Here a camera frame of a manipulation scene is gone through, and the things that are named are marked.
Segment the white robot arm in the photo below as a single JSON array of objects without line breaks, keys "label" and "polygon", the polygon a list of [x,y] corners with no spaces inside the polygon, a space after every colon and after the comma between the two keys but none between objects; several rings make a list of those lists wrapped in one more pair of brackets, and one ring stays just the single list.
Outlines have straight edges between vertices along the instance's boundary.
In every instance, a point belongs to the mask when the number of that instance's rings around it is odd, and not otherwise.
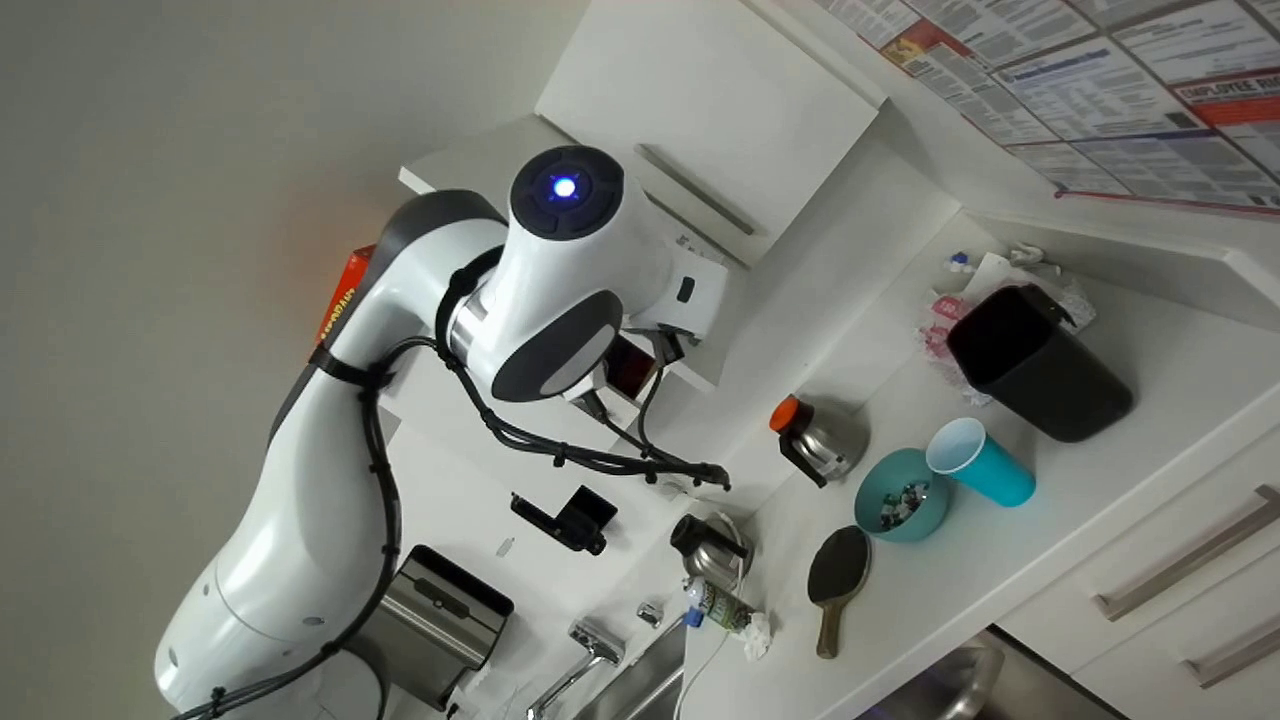
[{"label": "white robot arm", "polygon": [[664,230],[630,168],[556,146],[507,197],[430,190],[393,214],[355,290],[288,388],[243,518],[157,640],[171,720],[294,718],[294,686],[350,649],[405,559],[394,365],[437,356],[496,444],[594,477],[717,485],[709,461],[649,441],[606,453],[512,423],[559,401],[624,337],[686,348],[727,298],[727,267]]}]

